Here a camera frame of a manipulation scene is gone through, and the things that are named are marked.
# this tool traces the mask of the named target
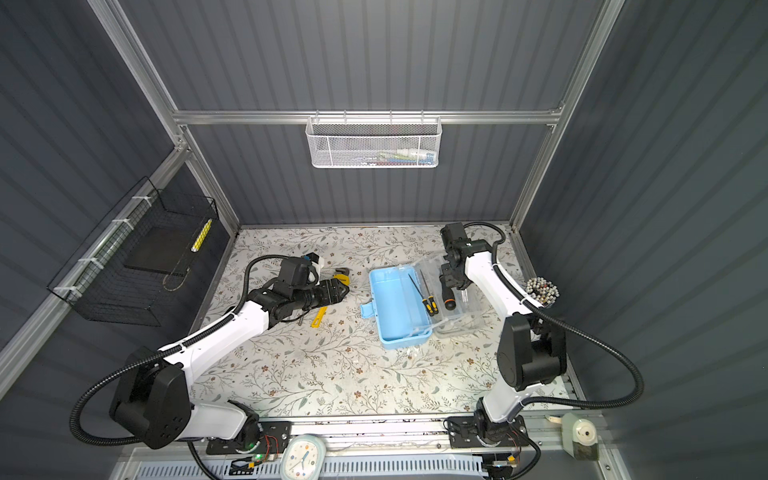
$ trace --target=white robotic arm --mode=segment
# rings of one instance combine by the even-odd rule
[[[271,258],[282,259],[280,274],[262,288],[248,292],[246,272],[240,308],[159,351],[139,349],[129,357],[126,367],[107,377],[107,382],[120,377],[110,407],[115,422],[153,449],[174,440],[200,437],[231,440],[235,450],[258,441],[258,415],[254,411],[231,400],[192,400],[191,386],[241,343],[277,323],[292,321],[285,319],[295,310],[306,313],[333,305],[349,292],[349,287],[336,278],[319,280],[317,270],[322,259],[315,254],[263,256],[252,260],[248,268]],[[115,439],[89,435],[79,421],[85,402],[105,384],[102,381],[91,388],[73,409],[70,430],[83,442],[115,445]]]
[[[533,303],[534,306],[541,307],[541,304],[533,300],[503,266],[499,265],[499,268],[512,286],[522,293],[529,302]],[[498,275],[496,275],[491,261],[491,252],[475,253],[469,257],[465,261],[465,273],[485,294],[485,297],[491,303],[494,310],[496,310],[499,318],[506,319],[516,313],[522,315],[531,313],[531,310],[523,305],[522,300],[519,300],[510,292],[498,278]],[[532,341],[536,335],[532,331],[530,335]],[[488,419],[493,423],[506,421],[515,405],[519,404],[525,397],[533,395],[540,387],[541,382],[535,382],[518,391],[514,386],[509,385],[505,381],[502,371],[499,370],[498,377],[491,391],[482,398],[482,405]]]
[[[227,322],[203,339],[188,347],[184,343],[206,330],[216,328],[228,314],[211,322],[203,329],[189,336],[160,348],[160,351],[169,350],[175,346],[181,346],[181,351],[165,357],[170,364],[181,364],[184,378],[187,381],[187,392],[190,393],[192,385],[205,372],[221,360],[226,354],[236,349],[249,338],[260,335],[270,327],[270,315],[258,303],[247,301],[243,309]],[[192,400],[194,405],[190,413],[190,419],[184,430],[177,435],[177,439],[189,439],[199,437],[215,437],[218,439],[234,439],[248,420],[248,415],[241,408],[230,402],[202,402]]]
[[[492,248],[485,240],[471,240],[461,223],[451,223],[440,230],[448,261],[441,267],[447,286],[463,290],[476,284],[504,321],[497,352],[497,382],[478,403],[478,411],[487,419],[478,425],[482,431],[492,424],[503,424],[542,383],[550,382],[565,371],[565,334],[557,327],[544,326],[523,302],[535,308],[541,304],[531,298],[504,267],[494,265]],[[495,267],[515,295],[499,278]]]
[[[499,268],[502,269],[504,276],[507,277],[507,280],[518,292],[535,306],[541,307],[541,304],[531,298],[503,266],[499,265]],[[485,294],[485,298],[488,299],[493,309],[496,310],[499,318],[507,318],[514,313],[528,315],[531,312],[528,307],[523,305],[522,300],[518,300],[498,278],[498,275],[493,270],[491,252],[479,252],[469,257],[465,261],[464,271],[466,276]]]

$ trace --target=floral tablecloth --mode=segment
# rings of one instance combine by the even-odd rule
[[[472,228],[473,237],[492,241],[490,230]],[[329,307],[320,327],[285,323],[253,337],[202,375],[192,387],[203,400],[235,399],[269,417],[464,412],[495,381],[501,320],[485,304],[485,328],[407,349],[385,350],[375,319],[363,319],[359,306],[370,301],[368,272],[411,263],[440,252],[439,227],[291,228],[242,230],[208,310],[205,323],[223,315],[242,291],[243,270],[259,255],[317,252],[333,268],[351,269],[349,295]],[[521,272],[509,242],[499,259],[510,274]],[[276,275],[277,261],[257,264],[251,288]],[[540,395],[566,398],[561,378]],[[545,409],[546,404],[530,408]]]

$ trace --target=black mesh basket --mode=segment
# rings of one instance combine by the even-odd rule
[[[172,315],[184,281],[218,221],[214,199],[167,190],[152,192],[117,222],[83,262],[71,286],[61,275],[48,289],[85,319],[159,326]]]

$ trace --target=gray wall panel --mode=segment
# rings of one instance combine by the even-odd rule
[[[101,231],[101,219],[109,221],[172,147],[85,0],[0,2],[0,346],[48,295],[46,284],[78,245]],[[200,194],[185,167],[168,188]],[[202,301],[190,291],[208,288],[228,239],[214,224],[178,292],[183,306],[161,327],[64,318],[0,401],[3,478],[108,477],[120,449],[75,440],[72,405],[139,346],[186,335]],[[113,388],[84,415],[97,435],[125,434],[107,415]]]
[[[171,143],[86,2],[0,2],[0,32],[5,345]]]
[[[767,15],[628,2],[522,228],[556,313],[644,374],[639,402],[605,412],[640,480],[761,475]],[[630,388],[605,354],[569,351],[588,397]]]
[[[243,224],[508,219],[544,125],[447,125],[430,169],[312,166],[300,126],[191,128]]]
[[[201,194],[185,167],[167,189]],[[107,478],[121,448],[87,446],[74,439],[66,422],[72,405],[83,391],[121,366],[140,346],[157,348],[187,335],[202,302],[199,292],[208,288],[228,240],[223,225],[215,222],[201,250],[202,256],[178,291],[187,301],[159,327],[88,322],[76,313],[65,317],[0,402],[0,448],[5,453],[2,468],[7,478]],[[126,435],[108,417],[115,385],[96,395],[84,412],[85,428],[95,435]],[[50,470],[30,468],[39,451],[25,446],[28,443],[53,455]]]
[[[132,0],[187,110],[558,106],[598,0]]]

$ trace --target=gray vent panel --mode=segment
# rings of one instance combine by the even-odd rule
[[[261,465],[251,475],[228,475],[228,460],[206,460],[208,468],[221,478],[280,478],[280,462]],[[400,456],[360,456],[326,458],[320,478],[406,477],[413,475],[445,475],[466,478],[483,476],[482,460],[471,455],[434,454]],[[204,480],[203,472],[192,460],[176,462],[142,462],[135,480]]]

